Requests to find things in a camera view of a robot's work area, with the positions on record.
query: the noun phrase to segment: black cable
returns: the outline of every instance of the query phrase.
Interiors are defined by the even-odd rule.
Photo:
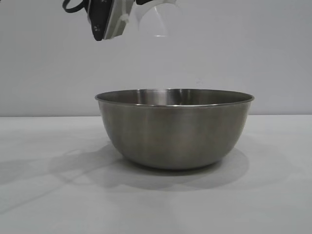
[[[62,5],[63,9],[67,13],[74,13],[74,12],[80,11],[84,7],[84,3],[82,1],[79,5],[77,5],[77,6],[73,7],[73,8],[67,8],[67,5],[68,5],[69,2],[70,2],[70,0],[64,0],[63,5]]]

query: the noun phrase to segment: metal bowl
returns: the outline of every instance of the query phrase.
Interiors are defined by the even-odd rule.
[[[238,141],[252,95],[204,89],[144,89],[99,94],[107,134],[126,158],[183,170],[221,160]]]

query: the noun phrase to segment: clear plastic cup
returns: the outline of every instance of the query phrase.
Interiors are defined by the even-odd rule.
[[[181,22],[177,0],[153,0],[135,8],[139,32],[165,38],[174,34]]]

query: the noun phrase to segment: white wall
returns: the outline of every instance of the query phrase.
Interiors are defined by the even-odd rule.
[[[176,36],[142,38],[132,21],[95,42],[85,13],[60,0],[2,0],[0,116],[98,115],[97,93],[158,87],[238,90],[255,95],[252,114],[312,114],[311,0],[179,5]]]

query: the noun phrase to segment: white table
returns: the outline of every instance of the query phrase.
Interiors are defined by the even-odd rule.
[[[121,159],[100,117],[0,118],[1,234],[309,234],[312,116],[249,116],[206,170]]]

